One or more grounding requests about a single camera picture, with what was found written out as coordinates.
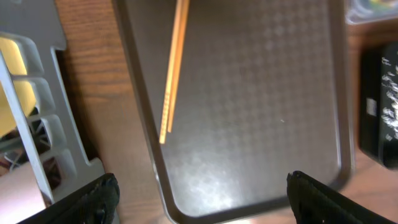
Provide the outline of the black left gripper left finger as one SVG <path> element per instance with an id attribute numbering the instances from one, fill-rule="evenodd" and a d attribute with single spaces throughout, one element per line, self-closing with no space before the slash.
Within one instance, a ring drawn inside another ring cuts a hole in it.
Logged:
<path id="1" fill-rule="evenodd" d="M 106 173 L 20 224 L 112 224 L 119 199 L 118 181 Z"/>

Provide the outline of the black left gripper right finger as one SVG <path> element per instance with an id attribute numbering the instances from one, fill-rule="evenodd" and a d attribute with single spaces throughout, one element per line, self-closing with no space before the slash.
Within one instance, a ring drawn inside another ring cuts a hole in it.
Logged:
<path id="1" fill-rule="evenodd" d="M 300 224 L 393 224 L 301 171 L 287 176 L 287 196 Z"/>

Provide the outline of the wooden chopstick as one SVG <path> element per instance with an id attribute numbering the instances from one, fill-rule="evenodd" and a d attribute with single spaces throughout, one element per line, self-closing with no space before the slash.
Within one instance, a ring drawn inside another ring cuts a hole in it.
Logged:
<path id="1" fill-rule="evenodd" d="M 169 111 L 168 126 L 167 126 L 167 131 L 169 133 L 172 132 L 173 121 L 174 121 L 175 105 L 177 100 L 178 83 L 180 78 L 180 69 L 181 69 L 182 56 L 183 56 L 183 45 L 185 40 L 185 31 L 187 26 L 190 1 L 181 0 L 177 1 L 177 4 L 178 4 L 176 8 L 177 16 L 175 17 L 175 25 L 174 25 L 174 31 L 177 32 L 177 36 L 172 38 L 172 43 L 175 44 L 175 55 L 172 59 L 172 62 L 174 63 L 174 68 L 173 68 L 173 75 L 172 75 L 173 81 L 172 81 L 171 96 L 170 96 L 170 111 Z"/>
<path id="2" fill-rule="evenodd" d="M 165 84 L 162 120 L 161 120 L 161 125 L 160 125 L 159 142 L 161 144 L 165 143 L 166 134 L 167 134 L 167 122 L 168 122 L 169 111 L 170 111 L 170 109 L 169 109 L 170 108 L 170 95 L 171 95 L 171 90 L 172 90 L 174 64 L 175 64 L 175 56 L 177 53 L 178 33 L 179 33 L 182 9 L 183 9 L 183 0 L 177 0 L 176 8 L 175 8 L 172 40 L 171 40 L 171 45 L 170 45 L 170 55 L 169 55 L 169 64 L 168 64 L 168 69 L 167 69 L 167 79 L 166 79 L 166 84 Z"/>

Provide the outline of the pile of leftover rice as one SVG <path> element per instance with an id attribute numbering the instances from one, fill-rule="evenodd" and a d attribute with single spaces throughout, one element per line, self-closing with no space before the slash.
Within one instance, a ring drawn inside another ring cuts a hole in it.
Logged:
<path id="1" fill-rule="evenodd" d="M 397 64 L 386 57 L 381 58 L 381 120 L 384 139 L 397 139 Z"/>

